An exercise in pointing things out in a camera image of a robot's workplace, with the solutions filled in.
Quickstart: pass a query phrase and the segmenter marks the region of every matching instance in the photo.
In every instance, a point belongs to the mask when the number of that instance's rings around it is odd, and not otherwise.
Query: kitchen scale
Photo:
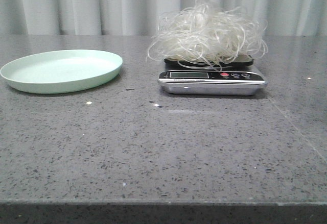
[[[188,62],[180,63],[190,66]],[[167,93],[205,95],[254,95],[268,84],[253,66],[253,60],[246,56],[222,64],[221,71],[196,64],[186,68],[165,59],[165,71],[160,73],[158,82]]]

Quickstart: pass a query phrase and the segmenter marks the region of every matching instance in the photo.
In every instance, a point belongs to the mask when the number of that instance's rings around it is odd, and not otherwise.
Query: gray quartz countertop
[[[147,36],[0,36],[0,65],[98,49],[120,74],[67,94],[0,80],[2,204],[327,203],[327,37],[266,37],[254,96],[173,95]]]

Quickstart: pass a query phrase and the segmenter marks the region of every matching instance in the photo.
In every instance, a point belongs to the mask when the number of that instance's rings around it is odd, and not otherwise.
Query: light green plate
[[[119,73],[122,63],[114,53],[72,49],[16,59],[3,66],[0,74],[17,90],[56,94],[102,85]]]

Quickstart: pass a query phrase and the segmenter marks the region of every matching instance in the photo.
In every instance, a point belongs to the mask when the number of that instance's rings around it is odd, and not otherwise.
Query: white curtain
[[[326,35],[327,0],[204,0],[247,9],[267,35]],[[163,12],[195,0],[0,0],[0,33],[153,35]]]

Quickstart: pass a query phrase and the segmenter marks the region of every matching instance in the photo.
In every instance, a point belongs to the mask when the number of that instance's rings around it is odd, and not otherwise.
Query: lcd screen
[[[170,72],[171,78],[209,79],[207,72]]]

